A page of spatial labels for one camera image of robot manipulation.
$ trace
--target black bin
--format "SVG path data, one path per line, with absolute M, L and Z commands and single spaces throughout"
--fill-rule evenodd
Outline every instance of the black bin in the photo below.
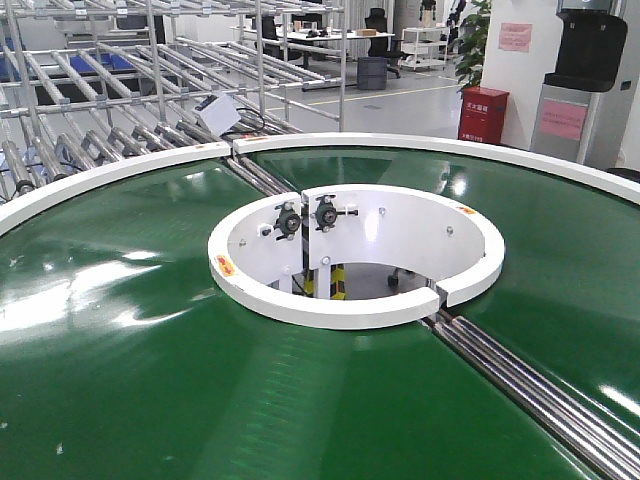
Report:
M 362 57 L 358 59 L 358 88 L 384 90 L 387 88 L 387 59 Z

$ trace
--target metal bolt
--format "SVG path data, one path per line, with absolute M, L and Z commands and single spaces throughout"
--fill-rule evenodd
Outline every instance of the metal bolt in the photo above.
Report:
M 337 218 L 338 215 L 333 210 L 327 210 L 322 214 L 322 220 L 324 221 L 324 223 L 335 223 Z
M 289 220 L 287 220 L 287 228 L 289 230 L 297 230 L 298 227 L 300 226 L 300 224 L 298 223 L 298 219 L 297 218 L 290 218 Z

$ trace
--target office chair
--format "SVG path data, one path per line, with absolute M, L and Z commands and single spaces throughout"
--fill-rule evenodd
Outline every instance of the office chair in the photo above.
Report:
M 384 8 L 372 8 L 369 16 L 364 19 L 367 28 L 374 28 L 380 33 L 387 33 L 387 17 L 385 17 Z M 398 50 L 398 45 L 402 40 L 391 40 L 391 49 L 389 49 L 388 38 L 372 38 L 371 47 L 369 47 L 370 57 L 384 57 L 388 60 L 399 59 L 403 57 L 403 53 Z M 395 73 L 396 78 L 400 78 L 400 70 L 387 66 L 389 72 Z
M 276 34 L 276 22 L 274 17 L 262 17 L 262 38 L 266 38 L 267 40 L 278 40 L 278 35 Z M 269 45 L 265 43 L 262 51 L 265 53 L 265 55 L 284 60 L 284 50 L 282 50 L 278 45 Z M 297 60 L 300 57 L 302 57 L 302 52 L 300 50 L 289 49 L 289 60 Z

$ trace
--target white shelf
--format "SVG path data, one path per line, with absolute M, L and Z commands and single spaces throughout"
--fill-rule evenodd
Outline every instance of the white shelf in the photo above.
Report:
M 449 44 L 448 27 L 409 27 L 402 30 L 402 52 L 408 57 L 400 61 L 400 67 L 432 68 L 442 67 L 447 62 Z M 444 49 L 444 58 L 440 59 L 440 49 Z

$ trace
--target yellow black striped post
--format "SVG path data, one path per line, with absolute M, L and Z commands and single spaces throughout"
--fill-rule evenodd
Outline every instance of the yellow black striped post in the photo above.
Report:
M 347 298 L 347 292 L 345 289 L 345 271 L 344 265 L 331 265 L 331 300 L 345 300 Z M 313 295 L 314 287 L 314 275 L 313 270 L 307 270 L 304 277 L 304 293 L 307 296 Z

